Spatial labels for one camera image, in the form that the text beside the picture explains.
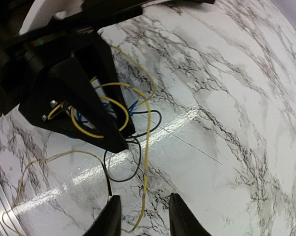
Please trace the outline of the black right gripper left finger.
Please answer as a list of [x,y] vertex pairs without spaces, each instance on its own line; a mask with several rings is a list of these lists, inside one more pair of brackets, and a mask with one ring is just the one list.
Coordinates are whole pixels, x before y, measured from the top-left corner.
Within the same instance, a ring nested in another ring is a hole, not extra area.
[[93,225],[84,236],[120,236],[121,235],[121,199],[114,195],[105,205]]

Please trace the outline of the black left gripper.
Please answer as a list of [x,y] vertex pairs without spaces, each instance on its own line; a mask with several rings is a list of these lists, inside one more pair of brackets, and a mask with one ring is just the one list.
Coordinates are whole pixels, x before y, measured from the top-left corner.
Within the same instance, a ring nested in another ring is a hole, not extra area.
[[[42,2],[0,0],[0,117],[19,107],[34,126],[113,153],[128,149],[125,136],[134,134],[135,127],[124,111],[111,47],[98,31],[141,15],[142,4],[85,0],[79,11],[57,19],[47,14]],[[35,7],[47,22],[21,33]],[[75,125],[64,113],[49,117],[53,101],[76,109],[95,130]]]

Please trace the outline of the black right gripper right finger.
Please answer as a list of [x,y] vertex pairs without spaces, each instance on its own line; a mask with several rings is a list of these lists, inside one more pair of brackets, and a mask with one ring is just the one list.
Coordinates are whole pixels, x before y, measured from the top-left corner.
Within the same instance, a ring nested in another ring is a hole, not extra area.
[[172,236],[211,236],[178,193],[170,195],[169,220]]

